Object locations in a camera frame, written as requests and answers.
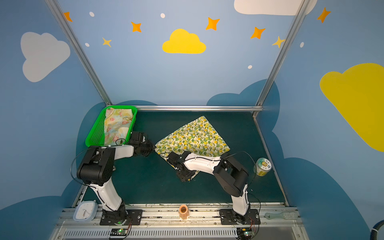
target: jar lid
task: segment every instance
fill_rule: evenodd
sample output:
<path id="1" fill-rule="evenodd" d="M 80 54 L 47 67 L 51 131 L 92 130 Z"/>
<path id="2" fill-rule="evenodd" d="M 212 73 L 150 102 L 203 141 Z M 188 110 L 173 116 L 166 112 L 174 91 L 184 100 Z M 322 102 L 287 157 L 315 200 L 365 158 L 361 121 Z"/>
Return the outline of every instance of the jar lid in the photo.
<path id="1" fill-rule="evenodd" d="M 269 171 L 272 168 L 271 162 L 264 157 L 261 157 L 257 160 L 257 165 L 259 166 L 259 168 L 265 171 Z"/>

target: painted wall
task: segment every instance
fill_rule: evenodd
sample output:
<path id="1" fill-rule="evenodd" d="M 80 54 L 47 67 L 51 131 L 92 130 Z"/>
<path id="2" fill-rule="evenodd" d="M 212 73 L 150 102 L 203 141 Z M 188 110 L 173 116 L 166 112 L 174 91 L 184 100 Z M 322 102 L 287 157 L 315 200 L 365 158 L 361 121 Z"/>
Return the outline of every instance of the painted wall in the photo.
<path id="1" fill-rule="evenodd" d="M 112 102 L 158 105 L 206 105 L 266 79 L 300 2 L 59 0 Z"/>
<path id="2" fill-rule="evenodd" d="M 384 219 L 383 9 L 318 0 L 257 117 L 311 240 L 369 239 Z"/>
<path id="3" fill-rule="evenodd" d="M 102 99 L 44 0 L 3 1 L 0 35 L 0 239 L 48 239 L 79 189 L 82 119 Z"/>

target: star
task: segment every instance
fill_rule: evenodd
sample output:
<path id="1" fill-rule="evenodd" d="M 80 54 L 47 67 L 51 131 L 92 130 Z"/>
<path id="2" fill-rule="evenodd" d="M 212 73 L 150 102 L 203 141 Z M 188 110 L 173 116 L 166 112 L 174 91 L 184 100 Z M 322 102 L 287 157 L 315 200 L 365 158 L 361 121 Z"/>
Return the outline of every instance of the star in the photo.
<path id="1" fill-rule="evenodd" d="M 64 13 L 64 16 L 65 16 L 65 18 L 66 18 L 68 21 L 72 22 L 72 19 L 70 18 L 70 12 L 66 12 L 66 13 Z"/>
<path id="2" fill-rule="evenodd" d="M 277 42 L 274 43 L 274 44 L 272 44 L 272 46 L 273 46 L 273 45 L 277 45 L 277 46 L 279 46 L 279 48 L 280 48 L 281 43 L 284 42 L 284 41 L 285 41 L 285 39 L 281 40 L 281 39 L 280 39 L 280 36 L 278 36 L 278 37 L 277 37 Z"/>
<path id="3" fill-rule="evenodd" d="M 132 32 L 134 32 L 134 31 L 138 31 L 138 32 L 141 33 L 141 30 L 140 30 L 140 25 L 141 25 L 141 23 L 138 23 L 138 24 L 133 23 L 133 22 L 131 22 L 131 23 L 132 23 L 132 25 L 133 25 L 133 30 L 132 30 Z"/>
<path id="4" fill-rule="evenodd" d="M 317 18 L 317 20 L 321 20 L 321 23 L 324 22 L 325 18 L 330 14 L 331 12 L 328 12 L 325 8 L 322 12 L 322 14 Z"/>
<path id="5" fill-rule="evenodd" d="M 103 40 L 104 40 L 103 45 L 108 45 L 109 47 L 111 47 L 111 46 L 109 45 L 109 42 L 112 41 L 112 40 L 107 41 L 107 40 L 105 40 L 104 38 L 103 38 Z"/>
<path id="6" fill-rule="evenodd" d="M 252 38 L 258 38 L 258 39 L 260 39 L 264 30 L 265 30 L 265 28 L 264 28 L 264 29 L 258 29 L 258 28 L 255 27 L 255 32 L 254 32 L 253 35 L 251 36 L 251 39 L 252 39 Z"/>
<path id="7" fill-rule="evenodd" d="M 219 21 L 219 19 L 213 20 L 213 19 L 208 18 L 208 26 L 205 30 L 213 29 L 216 31 L 216 24 L 218 21 Z"/>

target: pastel floral fabric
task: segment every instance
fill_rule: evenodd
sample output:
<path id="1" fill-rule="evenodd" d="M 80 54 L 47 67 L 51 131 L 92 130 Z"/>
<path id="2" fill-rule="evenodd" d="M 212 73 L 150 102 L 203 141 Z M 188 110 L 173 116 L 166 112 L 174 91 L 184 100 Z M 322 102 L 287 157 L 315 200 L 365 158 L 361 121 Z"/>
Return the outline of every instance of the pastel floral fabric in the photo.
<path id="1" fill-rule="evenodd" d="M 131 126 L 132 118 L 132 109 L 108 108 L 105 112 L 104 120 L 104 145 L 114 146 L 116 145 L 116 140 L 120 138 L 125 139 Z"/>
<path id="2" fill-rule="evenodd" d="M 170 152 L 180 155 L 184 151 L 190 151 L 202 156 L 217 157 L 230 150 L 205 116 L 182 126 L 160 140 L 155 146 L 157 154 L 165 160 Z"/>

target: dark green floor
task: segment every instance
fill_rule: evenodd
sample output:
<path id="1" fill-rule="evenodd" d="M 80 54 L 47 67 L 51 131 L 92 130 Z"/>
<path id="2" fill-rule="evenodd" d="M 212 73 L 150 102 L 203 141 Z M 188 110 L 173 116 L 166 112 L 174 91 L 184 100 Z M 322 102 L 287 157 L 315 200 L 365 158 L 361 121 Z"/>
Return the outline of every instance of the dark green floor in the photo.
<path id="1" fill-rule="evenodd" d="M 203 115 L 231 148 L 230 153 L 246 151 L 255 161 L 267 157 L 250 113 L 138 112 L 133 129 L 147 133 L 155 144 Z M 238 153 L 234 157 L 247 168 L 250 182 L 254 176 L 252 160 L 245 153 Z M 200 172 L 190 182 L 181 182 L 175 170 L 155 152 L 148 157 L 118 159 L 115 166 L 112 181 L 126 204 L 232 201 L 213 175 Z M 248 192 L 256 195 L 261 202 L 285 201 L 273 170 L 263 177 L 256 176 Z M 83 200 L 94 199 L 97 199 L 95 193 L 88 188 Z M 251 195 L 249 201 L 257 202 Z"/>

